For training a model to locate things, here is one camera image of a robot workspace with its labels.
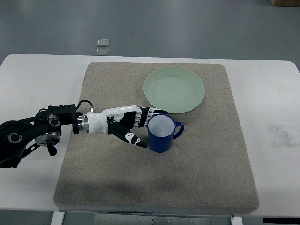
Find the blue mug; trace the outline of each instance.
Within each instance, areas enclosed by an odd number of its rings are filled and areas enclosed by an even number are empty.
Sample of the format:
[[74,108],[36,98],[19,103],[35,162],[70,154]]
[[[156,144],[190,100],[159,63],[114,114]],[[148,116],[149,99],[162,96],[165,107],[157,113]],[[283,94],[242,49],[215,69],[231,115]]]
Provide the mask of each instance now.
[[[176,127],[181,126],[175,134]],[[148,121],[148,145],[158,153],[168,151],[172,146],[172,141],[178,138],[183,130],[182,122],[175,122],[174,119],[166,114],[156,114]]]

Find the robotic arm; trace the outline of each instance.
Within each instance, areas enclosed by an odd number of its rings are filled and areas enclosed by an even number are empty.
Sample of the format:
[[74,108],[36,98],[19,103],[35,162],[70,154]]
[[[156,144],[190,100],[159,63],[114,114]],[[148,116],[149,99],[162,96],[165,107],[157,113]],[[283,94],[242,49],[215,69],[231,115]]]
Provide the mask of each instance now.
[[[91,105],[91,112],[77,112],[82,102]],[[59,143],[61,126],[72,124],[73,133],[80,130],[90,134],[103,132],[113,134],[119,139],[143,148],[147,143],[134,135],[130,129],[147,126],[150,117],[166,111],[152,107],[136,105],[118,107],[94,112],[90,101],[82,100],[76,107],[72,105],[48,106],[41,109],[35,117],[18,121],[7,121],[0,125],[0,168],[16,168],[19,162],[40,146],[48,148],[49,154],[57,153],[55,145]]]

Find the green plate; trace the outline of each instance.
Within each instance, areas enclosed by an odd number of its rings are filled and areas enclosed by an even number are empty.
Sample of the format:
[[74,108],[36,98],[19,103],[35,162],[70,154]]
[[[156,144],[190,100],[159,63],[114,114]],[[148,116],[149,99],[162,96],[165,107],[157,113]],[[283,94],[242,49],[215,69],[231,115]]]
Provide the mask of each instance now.
[[164,67],[152,72],[144,83],[147,100],[169,113],[195,109],[204,98],[204,85],[192,71],[181,67]]

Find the black robotic arm segment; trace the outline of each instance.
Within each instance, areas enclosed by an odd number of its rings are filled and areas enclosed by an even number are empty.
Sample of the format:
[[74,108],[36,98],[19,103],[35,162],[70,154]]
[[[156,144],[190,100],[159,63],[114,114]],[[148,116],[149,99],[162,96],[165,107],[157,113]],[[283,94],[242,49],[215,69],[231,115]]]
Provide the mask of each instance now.
[[[72,124],[74,134],[78,134],[75,105],[48,106],[35,117],[18,121],[7,121],[0,125],[0,168],[16,168],[25,156],[39,146],[48,148],[51,156],[56,154],[60,141],[61,126]],[[36,143],[26,148],[30,141]]]

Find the gray felt mat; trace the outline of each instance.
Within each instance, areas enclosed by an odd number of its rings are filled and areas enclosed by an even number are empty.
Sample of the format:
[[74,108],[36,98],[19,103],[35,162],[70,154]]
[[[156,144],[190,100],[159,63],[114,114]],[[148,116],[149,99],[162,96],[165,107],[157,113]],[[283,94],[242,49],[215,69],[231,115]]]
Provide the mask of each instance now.
[[[172,114],[184,133],[165,153],[122,142],[113,135],[71,135],[54,201],[61,211],[162,214],[250,213],[258,196],[224,66],[218,64],[89,64],[81,99],[96,112],[150,106],[143,83],[154,70],[187,68],[202,79],[205,97],[195,109]],[[81,112],[90,111],[88,105]],[[147,140],[147,129],[134,128]]]

